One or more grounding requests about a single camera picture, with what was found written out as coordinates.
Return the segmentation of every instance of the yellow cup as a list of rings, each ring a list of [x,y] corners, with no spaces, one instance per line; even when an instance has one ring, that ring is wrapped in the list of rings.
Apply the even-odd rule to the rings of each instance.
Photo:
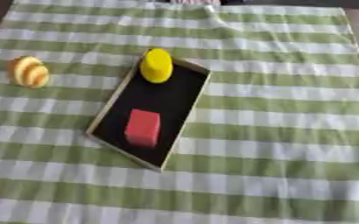
[[[140,68],[147,81],[165,82],[172,75],[172,57],[163,49],[152,49],[144,56]]]

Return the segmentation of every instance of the striped ball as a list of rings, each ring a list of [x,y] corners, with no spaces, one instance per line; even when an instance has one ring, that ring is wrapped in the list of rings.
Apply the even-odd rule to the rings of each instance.
[[[13,82],[28,88],[41,88],[50,78],[49,71],[42,61],[32,56],[13,59],[8,72]]]

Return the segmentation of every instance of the red block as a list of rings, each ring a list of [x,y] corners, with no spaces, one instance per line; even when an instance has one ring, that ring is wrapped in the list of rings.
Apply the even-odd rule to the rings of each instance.
[[[133,109],[126,125],[125,136],[130,144],[155,147],[160,129],[158,113]]]

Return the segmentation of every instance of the tablecloth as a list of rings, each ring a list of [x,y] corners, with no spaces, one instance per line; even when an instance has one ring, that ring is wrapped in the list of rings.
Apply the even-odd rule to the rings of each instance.
[[[212,71],[163,173],[84,135],[151,47]],[[21,55],[47,64],[47,87],[9,84]],[[0,223],[359,223],[344,11],[16,0],[0,24]]]

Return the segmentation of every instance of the green stripe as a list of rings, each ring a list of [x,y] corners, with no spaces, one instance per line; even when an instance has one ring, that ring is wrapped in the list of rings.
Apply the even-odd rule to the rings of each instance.
[[[0,71],[4,71],[7,60],[0,60]],[[87,65],[81,63],[46,63],[52,74],[79,74],[99,77],[122,77],[130,69],[129,66]],[[319,87],[319,88],[359,88],[358,77],[341,77],[283,73],[253,72],[216,72],[213,71],[210,81],[228,84],[253,84],[287,87]]]
[[[359,130],[296,129],[189,122],[184,137],[359,146]]]
[[[246,109],[283,113],[359,115],[359,101],[298,101],[203,95],[197,101],[196,106],[201,109]]]
[[[0,159],[144,168],[108,147],[95,149],[75,145],[0,143]]]
[[[346,200],[279,199],[0,178],[1,198],[246,217],[274,218],[285,214],[315,221],[359,219],[359,202]]]
[[[5,21],[2,29],[26,29],[37,32],[83,32],[117,35],[144,35],[153,37],[174,37],[194,39],[251,39],[280,42],[310,43],[354,43],[351,33],[317,33],[317,32],[269,32],[269,31],[234,31],[227,28],[192,29],[168,27],[143,27],[119,24],[59,24]]]
[[[210,82],[252,84],[258,86],[358,88],[359,77],[319,76],[284,73],[212,72]]]
[[[138,164],[109,148],[0,143],[0,159],[142,169]],[[174,154],[166,170],[292,179],[359,180],[359,163],[285,161],[267,158]]]
[[[183,9],[183,11],[161,9],[131,9],[131,8],[99,8],[58,6],[50,7],[38,4],[21,4],[14,11],[32,13],[77,14],[96,16],[132,16],[133,18],[178,18],[178,19],[204,19],[211,18],[211,12],[204,8]],[[344,15],[339,16],[313,16],[313,15],[274,15],[256,13],[228,13],[216,12],[219,18],[227,22],[265,22],[271,24],[303,24],[303,25],[346,25]]]
[[[359,180],[359,163],[285,161],[269,158],[175,154],[166,170],[289,179]]]
[[[108,44],[84,44],[63,43],[29,40],[0,40],[0,48],[22,49],[33,51],[54,51],[72,53],[136,53],[142,52],[148,46],[133,45],[108,45]],[[316,64],[350,64],[359,65],[359,54],[331,54],[331,53],[306,53],[306,52],[258,52],[253,50],[218,50],[195,49],[175,47],[170,50],[177,58],[196,58],[202,60],[260,60],[272,62],[290,63],[316,63]]]
[[[113,90],[95,88],[45,87],[29,89],[16,85],[0,84],[3,97],[28,97],[30,99],[56,99],[105,103]],[[292,99],[265,99],[261,97],[229,97],[202,95],[199,109],[238,109],[282,113],[312,113],[359,115],[359,101],[297,101]]]

